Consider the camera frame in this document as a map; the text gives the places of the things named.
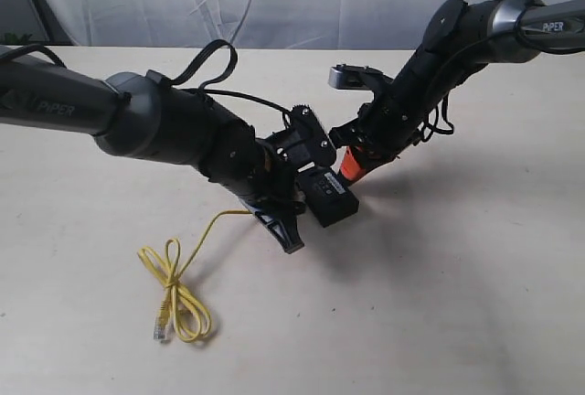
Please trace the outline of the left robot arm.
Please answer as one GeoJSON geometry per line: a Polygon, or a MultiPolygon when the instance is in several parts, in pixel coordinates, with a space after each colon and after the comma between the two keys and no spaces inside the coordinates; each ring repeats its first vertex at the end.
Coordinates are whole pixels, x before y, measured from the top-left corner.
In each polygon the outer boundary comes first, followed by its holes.
{"type": "Polygon", "coordinates": [[[293,167],[255,129],[208,93],[206,82],[182,89],[217,50],[238,55],[223,39],[205,46],[176,78],[150,70],[97,80],[68,69],[49,48],[1,48],[1,121],[91,136],[108,155],[186,165],[236,196],[287,253],[303,247],[293,167]]]}

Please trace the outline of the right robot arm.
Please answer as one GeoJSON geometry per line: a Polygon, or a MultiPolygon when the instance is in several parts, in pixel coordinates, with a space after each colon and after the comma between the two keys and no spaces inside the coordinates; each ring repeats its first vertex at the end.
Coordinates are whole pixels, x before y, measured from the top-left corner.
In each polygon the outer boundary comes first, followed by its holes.
{"type": "Polygon", "coordinates": [[[541,53],[584,50],[584,1],[447,0],[434,13],[420,45],[395,77],[378,69],[338,64],[329,84],[371,91],[354,120],[333,128],[345,151],[339,176],[352,185],[435,134],[451,135],[449,95],[491,63],[526,63],[541,53]]]}

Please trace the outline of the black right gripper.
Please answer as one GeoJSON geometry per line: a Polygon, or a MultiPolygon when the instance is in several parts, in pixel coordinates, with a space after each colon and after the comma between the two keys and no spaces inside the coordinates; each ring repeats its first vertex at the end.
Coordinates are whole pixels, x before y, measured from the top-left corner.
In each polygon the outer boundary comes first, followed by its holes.
{"type": "Polygon", "coordinates": [[[346,147],[338,175],[347,186],[392,162],[413,144],[445,134],[439,121],[446,120],[446,91],[440,80],[446,58],[418,49],[394,78],[365,68],[359,72],[374,99],[352,120],[330,129],[335,149],[346,147]]]}

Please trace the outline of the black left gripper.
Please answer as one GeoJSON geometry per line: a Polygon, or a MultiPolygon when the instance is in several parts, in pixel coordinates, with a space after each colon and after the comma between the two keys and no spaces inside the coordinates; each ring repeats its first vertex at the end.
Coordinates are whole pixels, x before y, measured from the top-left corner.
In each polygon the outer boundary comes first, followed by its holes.
{"type": "Polygon", "coordinates": [[[238,197],[285,253],[304,247],[297,217],[305,212],[305,204],[296,198],[293,170],[257,140],[253,130],[220,133],[200,161],[200,173],[238,197]]]}

